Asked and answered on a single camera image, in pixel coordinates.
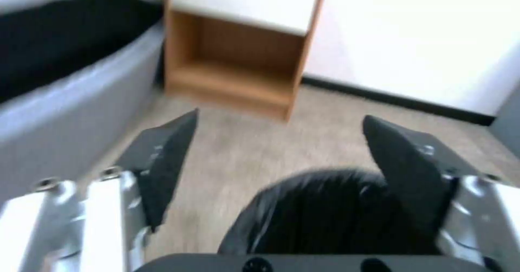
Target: wooden nightstand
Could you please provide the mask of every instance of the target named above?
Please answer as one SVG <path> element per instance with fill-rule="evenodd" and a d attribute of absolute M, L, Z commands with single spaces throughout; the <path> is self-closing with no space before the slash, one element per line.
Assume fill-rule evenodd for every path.
<path fill-rule="evenodd" d="M 165 0 L 168 94 L 291 116 L 323 0 Z"/>

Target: carpet floor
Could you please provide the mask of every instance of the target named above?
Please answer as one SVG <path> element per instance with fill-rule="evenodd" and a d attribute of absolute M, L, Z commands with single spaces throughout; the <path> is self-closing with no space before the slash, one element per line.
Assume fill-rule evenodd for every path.
<path fill-rule="evenodd" d="M 483 172 L 520 185 L 520 161 L 486 127 L 421 111 L 303 86 L 288 124 L 157 94 L 127 133 L 80 181 L 110 166 L 143 129 L 199 107 L 199 128 L 184 163 L 167 220 L 151 237 L 147 259 L 171 253 L 214 253 L 241 209 L 262 188 L 303 170 L 377 170 L 362 134 L 371 114 L 428 132 Z"/>

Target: white wall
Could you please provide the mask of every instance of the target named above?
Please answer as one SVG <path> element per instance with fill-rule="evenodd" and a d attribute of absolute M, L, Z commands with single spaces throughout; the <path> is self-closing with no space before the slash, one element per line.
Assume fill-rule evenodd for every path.
<path fill-rule="evenodd" d="M 305 73 L 495 115 L 520 81 L 520 0 L 325 0 Z"/>

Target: black baseboard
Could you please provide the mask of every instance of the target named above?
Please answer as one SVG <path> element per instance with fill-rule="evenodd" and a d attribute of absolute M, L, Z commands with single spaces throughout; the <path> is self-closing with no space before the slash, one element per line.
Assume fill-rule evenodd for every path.
<path fill-rule="evenodd" d="M 379 92 L 373 92 L 369 90 L 359 89 L 348 85 L 342 85 L 338 83 L 332 83 L 329 81 L 323 81 L 312 78 L 310 76 L 304 76 L 301 80 L 302 84 L 326 89 L 330 91 L 341 92 L 344 94 L 351 94 L 360 96 L 374 101 L 385 102 L 398 107 L 405 107 L 407 109 L 415 109 L 418 111 L 425 111 L 430 114 L 445 116 L 447 118 L 454 118 L 456 120 L 463 120 L 465 122 L 471 122 L 474 124 L 481 124 L 482 126 L 489 126 L 493 123 L 494 117 L 472 113 L 470 111 L 463 111 L 460 109 L 452 109 L 450 107 L 443 107 L 442 105 L 430 104 L 422 101 L 416 101 L 408 98 L 402 98 L 392 96 L 388 94 L 382 94 Z"/>

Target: black mattress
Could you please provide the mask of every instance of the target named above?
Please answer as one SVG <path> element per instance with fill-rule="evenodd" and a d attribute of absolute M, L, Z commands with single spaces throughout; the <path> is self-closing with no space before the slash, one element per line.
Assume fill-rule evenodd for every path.
<path fill-rule="evenodd" d="M 162 17 L 141 0 L 61 0 L 0 17 L 0 103 L 123 48 Z"/>

